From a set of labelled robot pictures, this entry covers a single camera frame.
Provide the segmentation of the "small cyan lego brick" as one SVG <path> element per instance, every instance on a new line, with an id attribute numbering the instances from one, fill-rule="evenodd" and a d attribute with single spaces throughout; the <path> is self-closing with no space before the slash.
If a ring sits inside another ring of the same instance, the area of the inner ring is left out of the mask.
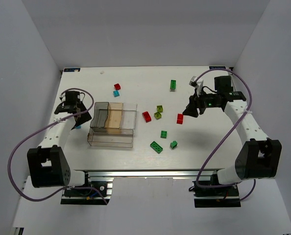
<path id="1" fill-rule="evenodd" d="M 118 96 L 120 96 L 120 93 L 118 90 L 115 90 L 115 91 L 113 91 L 113 95 L 114 95 L 114 97 L 118 97 Z"/>

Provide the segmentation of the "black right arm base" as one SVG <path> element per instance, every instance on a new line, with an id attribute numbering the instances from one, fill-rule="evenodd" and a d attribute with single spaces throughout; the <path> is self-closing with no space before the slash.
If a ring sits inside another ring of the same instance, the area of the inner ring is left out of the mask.
<path id="1" fill-rule="evenodd" d="M 219 185 L 216 170 L 204 170 L 201 172 L 197 185 L 193 185 L 188 191 L 194 194 L 195 208 L 240 208 L 240 194 L 237 185 L 225 186 L 222 188 L 203 188 L 203 186 Z"/>

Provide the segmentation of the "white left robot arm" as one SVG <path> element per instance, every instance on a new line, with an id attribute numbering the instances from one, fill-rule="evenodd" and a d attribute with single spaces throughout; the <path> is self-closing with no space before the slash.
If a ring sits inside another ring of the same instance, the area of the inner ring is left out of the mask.
<path id="1" fill-rule="evenodd" d="M 85 185 L 85 173 L 72 170 L 63 149 L 70 131 L 92 119 L 80 99 L 80 92 L 67 91 L 54 111 L 56 123 L 47 130 L 43 141 L 29 149 L 27 161 L 35 188 Z"/>

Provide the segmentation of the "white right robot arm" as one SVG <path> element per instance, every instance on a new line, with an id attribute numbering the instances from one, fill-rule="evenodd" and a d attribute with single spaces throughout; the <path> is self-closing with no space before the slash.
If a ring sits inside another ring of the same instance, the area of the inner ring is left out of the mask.
<path id="1" fill-rule="evenodd" d="M 211 186 L 228 186 L 248 179 L 273 178 L 277 173 L 282 145 L 259 127 L 247 110 L 250 102 L 231 85 L 230 76 L 214 78 L 215 92 L 203 90 L 203 79 L 192 77 L 189 84 L 194 94 L 189 98 L 183 115 L 198 117 L 207 108 L 221 108 L 233 123 L 242 148 L 232 166 L 217 170 L 211 176 Z"/>

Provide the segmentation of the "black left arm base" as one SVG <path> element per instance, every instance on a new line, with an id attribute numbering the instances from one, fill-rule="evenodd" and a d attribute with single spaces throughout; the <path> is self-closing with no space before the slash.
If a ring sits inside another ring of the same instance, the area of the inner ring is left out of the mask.
<path id="1" fill-rule="evenodd" d="M 61 205 L 103 205 L 110 201 L 113 189 L 112 177 L 96 172 L 85 172 L 85 183 L 80 189 L 64 190 Z"/>

